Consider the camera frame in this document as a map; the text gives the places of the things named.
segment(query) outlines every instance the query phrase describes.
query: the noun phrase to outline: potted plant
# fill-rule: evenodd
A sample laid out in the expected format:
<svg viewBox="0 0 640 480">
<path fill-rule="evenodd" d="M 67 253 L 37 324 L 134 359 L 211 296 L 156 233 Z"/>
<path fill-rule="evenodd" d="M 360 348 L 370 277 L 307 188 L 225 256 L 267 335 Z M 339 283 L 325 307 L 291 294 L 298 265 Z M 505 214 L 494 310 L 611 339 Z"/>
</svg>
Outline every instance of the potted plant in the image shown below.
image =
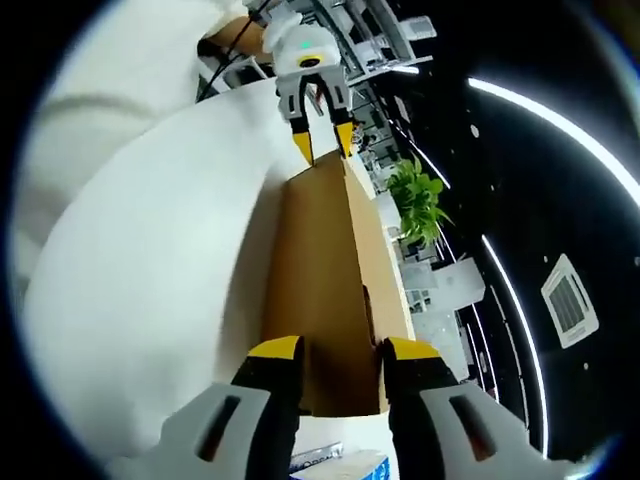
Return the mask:
<svg viewBox="0 0 640 480">
<path fill-rule="evenodd" d="M 444 188 L 442 181 L 423 173 L 418 159 L 399 162 L 396 172 L 387 180 L 387 187 L 398 207 L 401 229 L 408 241 L 423 240 L 429 245 L 440 238 L 439 222 L 444 219 L 453 224 L 438 208 L 438 195 Z"/>
</svg>

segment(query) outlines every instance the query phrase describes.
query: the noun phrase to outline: white fabric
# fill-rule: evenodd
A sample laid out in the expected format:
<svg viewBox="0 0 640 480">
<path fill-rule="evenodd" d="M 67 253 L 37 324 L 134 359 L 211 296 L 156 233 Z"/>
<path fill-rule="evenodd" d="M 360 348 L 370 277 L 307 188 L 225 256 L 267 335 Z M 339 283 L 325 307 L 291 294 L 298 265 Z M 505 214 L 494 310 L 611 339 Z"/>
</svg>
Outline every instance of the white fabric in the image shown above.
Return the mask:
<svg viewBox="0 0 640 480">
<path fill-rule="evenodd" d="M 82 187 L 125 144 L 195 102 L 198 41 L 246 14 L 241 0 L 122 0 L 79 35 L 18 172 L 12 258 L 22 289 Z"/>
</svg>

